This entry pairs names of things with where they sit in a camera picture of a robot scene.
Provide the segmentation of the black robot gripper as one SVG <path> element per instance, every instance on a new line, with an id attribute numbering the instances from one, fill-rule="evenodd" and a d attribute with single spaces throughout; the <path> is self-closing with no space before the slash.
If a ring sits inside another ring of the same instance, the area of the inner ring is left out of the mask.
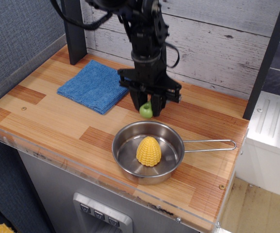
<path id="1" fill-rule="evenodd" d="M 134 68 L 120 69 L 120 85 L 130 90 L 130 96 L 137 111 L 147 103 L 151 95 L 153 116 L 158 117 L 165 108 L 167 100 L 181 101 L 181 85 L 167 73 L 166 57 L 156 61 L 135 61 Z"/>

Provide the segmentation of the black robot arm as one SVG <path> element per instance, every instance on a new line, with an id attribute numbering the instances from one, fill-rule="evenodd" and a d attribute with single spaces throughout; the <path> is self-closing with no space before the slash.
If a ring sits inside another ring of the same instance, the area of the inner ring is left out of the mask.
<path id="1" fill-rule="evenodd" d="M 151 103 L 153 116 L 158 117 L 166 102 L 180 102 L 181 85 L 166 70 L 168 25 L 164 22 L 157 0 L 89 0 L 95 9 L 118 16 L 132 44 L 133 69 L 120 69 L 120 85 L 129 89 L 136 110 Z"/>

